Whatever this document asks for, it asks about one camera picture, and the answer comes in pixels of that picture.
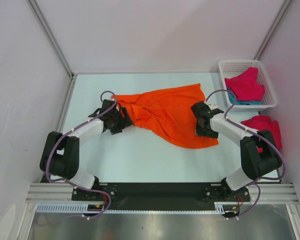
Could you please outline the orange t shirt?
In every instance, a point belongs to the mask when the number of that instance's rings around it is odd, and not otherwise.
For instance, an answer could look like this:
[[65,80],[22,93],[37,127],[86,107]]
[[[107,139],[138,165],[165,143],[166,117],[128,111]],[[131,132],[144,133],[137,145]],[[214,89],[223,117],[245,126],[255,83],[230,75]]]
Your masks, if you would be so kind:
[[116,97],[134,126],[152,131],[175,146],[203,149],[219,144],[215,138],[196,135],[197,119],[191,107],[206,99],[200,83]]

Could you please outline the white plastic basket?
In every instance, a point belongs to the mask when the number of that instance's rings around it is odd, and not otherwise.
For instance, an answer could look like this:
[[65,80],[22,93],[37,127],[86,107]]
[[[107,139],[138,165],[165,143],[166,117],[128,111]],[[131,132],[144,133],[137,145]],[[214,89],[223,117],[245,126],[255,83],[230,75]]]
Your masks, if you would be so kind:
[[278,104],[277,96],[266,68],[259,60],[228,59],[218,63],[222,88],[234,93],[225,93],[228,106],[237,103],[237,111],[263,111]]

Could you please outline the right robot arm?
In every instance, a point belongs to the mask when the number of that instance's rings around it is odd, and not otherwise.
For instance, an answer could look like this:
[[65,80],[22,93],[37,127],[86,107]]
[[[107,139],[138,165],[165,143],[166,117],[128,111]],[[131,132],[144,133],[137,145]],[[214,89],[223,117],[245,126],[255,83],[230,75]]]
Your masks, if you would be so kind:
[[232,201],[239,191],[283,166],[283,157],[269,130],[258,131],[234,122],[224,111],[203,101],[190,109],[196,118],[196,136],[217,139],[221,134],[240,149],[240,167],[220,182],[225,200]]

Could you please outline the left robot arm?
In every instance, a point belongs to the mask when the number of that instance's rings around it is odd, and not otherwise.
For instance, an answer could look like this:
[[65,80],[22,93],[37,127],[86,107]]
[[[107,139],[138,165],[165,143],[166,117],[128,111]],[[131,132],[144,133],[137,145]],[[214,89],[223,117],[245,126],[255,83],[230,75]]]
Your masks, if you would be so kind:
[[52,131],[47,135],[39,167],[47,179],[51,175],[58,176],[56,181],[66,181],[83,188],[83,194],[95,200],[101,193],[99,179],[81,167],[80,148],[106,131],[114,135],[132,125],[126,107],[106,99],[85,122],[66,133]]

